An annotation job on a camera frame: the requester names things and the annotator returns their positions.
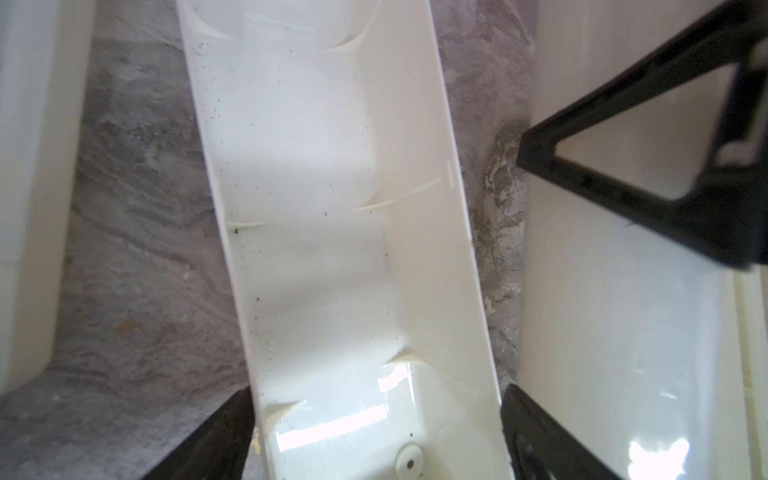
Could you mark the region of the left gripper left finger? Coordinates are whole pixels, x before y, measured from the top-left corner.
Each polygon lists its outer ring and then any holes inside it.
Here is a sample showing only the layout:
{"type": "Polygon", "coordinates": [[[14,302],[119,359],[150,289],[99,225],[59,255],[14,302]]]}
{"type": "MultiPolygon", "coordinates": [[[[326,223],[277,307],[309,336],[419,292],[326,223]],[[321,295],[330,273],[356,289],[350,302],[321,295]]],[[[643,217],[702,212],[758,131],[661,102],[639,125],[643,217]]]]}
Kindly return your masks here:
{"type": "Polygon", "coordinates": [[[254,427],[252,392],[246,387],[235,392],[143,479],[241,479],[254,427]]]}

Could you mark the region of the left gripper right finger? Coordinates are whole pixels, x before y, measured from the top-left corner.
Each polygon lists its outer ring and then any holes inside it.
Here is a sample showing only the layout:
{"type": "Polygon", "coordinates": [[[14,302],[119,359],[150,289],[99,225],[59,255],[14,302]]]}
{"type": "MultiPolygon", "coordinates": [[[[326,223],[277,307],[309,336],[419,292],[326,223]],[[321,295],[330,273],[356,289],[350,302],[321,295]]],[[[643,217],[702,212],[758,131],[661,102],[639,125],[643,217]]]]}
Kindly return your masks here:
{"type": "Polygon", "coordinates": [[[518,385],[506,388],[500,416],[517,479],[620,478],[518,385]]]}

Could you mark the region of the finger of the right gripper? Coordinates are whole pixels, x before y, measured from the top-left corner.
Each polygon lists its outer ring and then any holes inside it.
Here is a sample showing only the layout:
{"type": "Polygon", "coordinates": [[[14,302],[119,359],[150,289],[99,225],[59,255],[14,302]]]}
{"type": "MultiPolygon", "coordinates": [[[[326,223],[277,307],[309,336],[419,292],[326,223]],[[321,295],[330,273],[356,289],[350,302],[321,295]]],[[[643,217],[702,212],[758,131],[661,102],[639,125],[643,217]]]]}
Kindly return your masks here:
{"type": "Polygon", "coordinates": [[[767,5],[543,1],[534,176],[716,263],[767,260],[767,5]]]}

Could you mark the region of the cream dispenser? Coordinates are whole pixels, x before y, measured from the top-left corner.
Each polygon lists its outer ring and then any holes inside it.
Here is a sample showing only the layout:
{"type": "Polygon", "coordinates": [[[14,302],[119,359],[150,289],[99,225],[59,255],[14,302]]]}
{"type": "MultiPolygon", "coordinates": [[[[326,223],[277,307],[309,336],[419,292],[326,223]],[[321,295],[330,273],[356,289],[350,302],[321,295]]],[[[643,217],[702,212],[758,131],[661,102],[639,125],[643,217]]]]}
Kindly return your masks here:
{"type": "Polygon", "coordinates": [[[273,479],[509,479],[426,1],[181,1],[273,479]]]}

